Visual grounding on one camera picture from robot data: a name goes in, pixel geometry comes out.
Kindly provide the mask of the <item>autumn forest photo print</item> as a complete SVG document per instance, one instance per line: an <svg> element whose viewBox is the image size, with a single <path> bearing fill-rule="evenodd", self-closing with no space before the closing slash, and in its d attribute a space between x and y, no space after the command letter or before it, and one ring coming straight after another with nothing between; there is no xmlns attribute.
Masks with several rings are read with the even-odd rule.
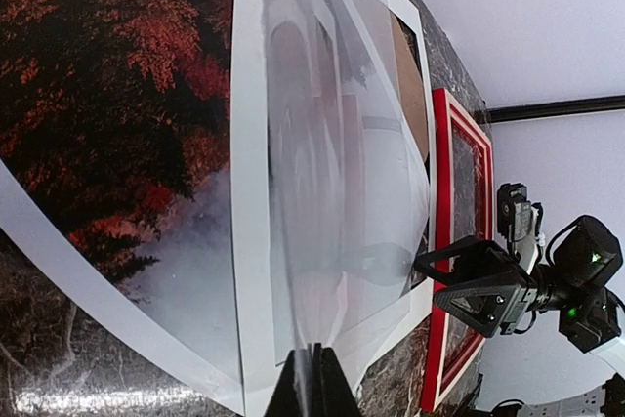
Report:
<svg viewBox="0 0 625 417"><path fill-rule="evenodd" d="M238 416L233 0L1 0L1 412Z"/></svg>

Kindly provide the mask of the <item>clear plastic sheet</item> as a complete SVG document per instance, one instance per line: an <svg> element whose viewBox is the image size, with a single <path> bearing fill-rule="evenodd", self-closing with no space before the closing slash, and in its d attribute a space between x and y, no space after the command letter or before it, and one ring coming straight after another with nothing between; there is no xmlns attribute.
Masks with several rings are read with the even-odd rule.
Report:
<svg viewBox="0 0 625 417"><path fill-rule="evenodd" d="M391 14L391 0L264 0L279 361L320 344L364 366L411 310L431 183L399 101Z"/></svg>

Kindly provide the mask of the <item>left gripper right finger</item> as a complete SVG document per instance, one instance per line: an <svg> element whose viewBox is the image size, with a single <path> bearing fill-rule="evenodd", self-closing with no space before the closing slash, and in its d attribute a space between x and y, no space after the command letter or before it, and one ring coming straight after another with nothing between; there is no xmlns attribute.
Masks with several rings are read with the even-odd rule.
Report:
<svg viewBox="0 0 625 417"><path fill-rule="evenodd" d="M362 416L334 350L320 344L312 349L312 416Z"/></svg>

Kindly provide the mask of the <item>red wooden picture frame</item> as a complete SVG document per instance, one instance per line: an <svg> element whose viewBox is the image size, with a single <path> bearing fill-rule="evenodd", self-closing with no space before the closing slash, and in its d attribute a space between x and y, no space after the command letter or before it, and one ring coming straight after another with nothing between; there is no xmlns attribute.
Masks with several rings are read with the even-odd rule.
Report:
<svg viewBox="0 0 625 417"><path fill-rule="evenodd" d="M494 235L494 189L492 143L470 113L453 95L439 88L433 91L435 120L436 224L434 247L443 248L454 237L454 161L453 137L468 146L474 165L471 179L474 191L474 222L477 236ZM469 368L485 339L473 329L462 336L459 347L449 352L447 339L449 315L432 307L429 350L424 373L420 407L434 412Z"/></svg>

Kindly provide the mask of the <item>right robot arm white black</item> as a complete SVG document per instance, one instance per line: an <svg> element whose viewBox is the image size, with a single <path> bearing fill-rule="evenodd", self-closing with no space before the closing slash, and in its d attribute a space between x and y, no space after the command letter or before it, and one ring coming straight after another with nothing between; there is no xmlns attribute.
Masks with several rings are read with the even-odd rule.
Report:
<svg viewBox="0 0 625 417"><path fill-rule="evenodd" d="M607 363L612 378L577 396L542 404L503 401L492 416L621 416L624 413L624 304L607 288L623 265L618 239L583 215L550 242L546 261L527 269L494 241L466 236L419 255L414 270L442 284L436 307L485 338L518 333L526 313L556 311L559 331L581 353Z"/></svg>

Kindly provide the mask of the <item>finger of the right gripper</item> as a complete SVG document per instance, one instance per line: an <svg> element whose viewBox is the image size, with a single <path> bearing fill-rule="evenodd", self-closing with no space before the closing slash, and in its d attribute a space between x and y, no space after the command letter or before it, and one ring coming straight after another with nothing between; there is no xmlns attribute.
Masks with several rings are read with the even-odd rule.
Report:
<svg viewBox="0 0 625 417"><path fill-rule="evenodd" d="M412 269L442 285L456 285L507 271L518 260L493 240L465 236L417 255Z"/></svg>
<svg viewBox="0 0 625 417"><path fill-rule="evenodd" d="M525 283L512 274L497 274L444 287L434 305L483 337L512 334L524 314Z"/></svg>

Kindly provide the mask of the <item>white photo mat board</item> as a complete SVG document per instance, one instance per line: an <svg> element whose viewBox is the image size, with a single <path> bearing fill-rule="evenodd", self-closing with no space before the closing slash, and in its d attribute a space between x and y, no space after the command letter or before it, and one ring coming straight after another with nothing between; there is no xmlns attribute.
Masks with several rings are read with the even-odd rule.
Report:
<svg viewBox="0 0 625 417"><path fill-rule="evenodd" d="M419 253L433 246L436 224L436 171L433 162L436 157L431 84L420 12L410 0L391 1L396 14L407 26L415 29L423 60L430 149L427 163L431 183L431 215L428 240ZM244 412L248 416L264 416L287 358L279 361L274 353L265 44L264 0L234 0L230 111L231 221ZM344 366L334 351L353 395L367 369L431 312L433 284L416 271L412 272L416 283L410 292L410 313L380 345L370 361L364 366Z"/></svg>

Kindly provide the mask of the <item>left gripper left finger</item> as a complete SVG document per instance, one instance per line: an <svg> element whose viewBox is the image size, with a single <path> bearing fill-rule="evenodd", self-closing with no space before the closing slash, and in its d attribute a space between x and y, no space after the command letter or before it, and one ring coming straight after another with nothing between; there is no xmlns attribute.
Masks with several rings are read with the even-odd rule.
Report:
<svg viewBox="0 0 625 417"><path fill-rule="evenodd" d="M265 417L305 417L310 414L313 390L313 350L292 350L272 392Z"/></svg>

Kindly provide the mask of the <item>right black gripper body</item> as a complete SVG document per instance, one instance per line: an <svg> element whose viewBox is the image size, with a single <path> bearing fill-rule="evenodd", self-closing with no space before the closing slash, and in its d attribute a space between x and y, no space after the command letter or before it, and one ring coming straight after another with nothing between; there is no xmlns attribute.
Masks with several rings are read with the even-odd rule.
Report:
<svg viewBox="0 0 625 417"><path fill-rule="evenodd" d="M553 267L541 264L544 247L535 240L515 243L512 253L490 251L494 273L488 276L492 292L486 296L483 337L527 332L519 323L526 313L557 311L562 308L562 282Z"/></svg>

